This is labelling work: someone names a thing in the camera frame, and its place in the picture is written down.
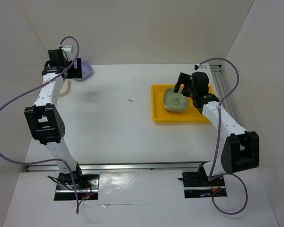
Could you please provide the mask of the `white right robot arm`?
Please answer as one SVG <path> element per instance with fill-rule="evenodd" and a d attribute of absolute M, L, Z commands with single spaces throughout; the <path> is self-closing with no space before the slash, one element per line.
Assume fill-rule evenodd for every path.
<path fill-rule="evenodd" d="M 192 99 L 193 106 L 217 129 L 217 142 L 212 161 L 200 166 L 197 180 L 208 185 L 223 175 L 259 166 L 259 136 L 247 131 L 224 109 L 218 97 L 209 92 L 209 78 L 204 72 L 180 73 L 174 92 Z"/>

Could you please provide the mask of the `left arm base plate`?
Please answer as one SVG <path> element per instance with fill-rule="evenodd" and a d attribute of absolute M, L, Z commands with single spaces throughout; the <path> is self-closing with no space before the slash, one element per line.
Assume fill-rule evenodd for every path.
<path fill-rule="evenodd" d="M 68 183 L 63 183 L 59 178 L 47 176 L 50 180 L 56 183 L 55 201 L 75 201 L 74 187 Z M 82 176 L 82 182 L 75 184 L 79 201 L 98 200 L 99 174 L 86 174 Z"/>

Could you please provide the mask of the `green panda plate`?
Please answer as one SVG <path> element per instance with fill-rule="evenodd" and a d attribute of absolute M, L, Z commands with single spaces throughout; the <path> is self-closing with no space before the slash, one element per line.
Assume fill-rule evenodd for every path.
<path fill-rule="evenodd" d="M 168 88 L 163 95 L 163 107 L 171 112 L 183 112 L 187 109 L 188 98 L 181 94 L 182 90 L 174 92 L 174 88 Z"/>

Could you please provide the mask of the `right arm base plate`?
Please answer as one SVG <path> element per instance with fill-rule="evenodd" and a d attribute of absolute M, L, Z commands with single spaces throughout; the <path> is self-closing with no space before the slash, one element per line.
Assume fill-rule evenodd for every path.
<path fill-rule="evenodd" d="M 216 197 L 227 197 L 223 177 L 208 181 L 208 178 L 199 172 L 183 172 L 178 180 L 183 183 L 186 199 L 210 198 L 214 193 Z"/>

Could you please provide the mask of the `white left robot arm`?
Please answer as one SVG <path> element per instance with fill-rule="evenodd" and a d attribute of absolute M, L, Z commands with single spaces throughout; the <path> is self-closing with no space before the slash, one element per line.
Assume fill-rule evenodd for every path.
<path fill-rule="evenodd" d="M 81 62 L 71 65 L 71 46 L 49 50 L 49 60 L 42 71 L 43 86 L 31 107 L 24 110 L 33 139 L 44 145 L 58 165 L 58 182 L 74 189 L 84 183 L 82 170 L 65 143 L 65 124 L 56 105 L 66 78 L 82 77 Z"/>

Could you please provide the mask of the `cream panda plate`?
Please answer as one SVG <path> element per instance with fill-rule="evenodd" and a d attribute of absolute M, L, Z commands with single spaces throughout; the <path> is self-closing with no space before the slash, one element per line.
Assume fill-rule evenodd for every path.
<path fill-rule="evenodd" d="M 70 88 L 70 83 L 69 81 L 66 79 L 63 83 L 63 86 L 61 87 L 60 89 L 60 92 L 59 92 L 59 95 L 60 96 L 64 96 L 68 93 L 69 91 L 69 88 Z"/>

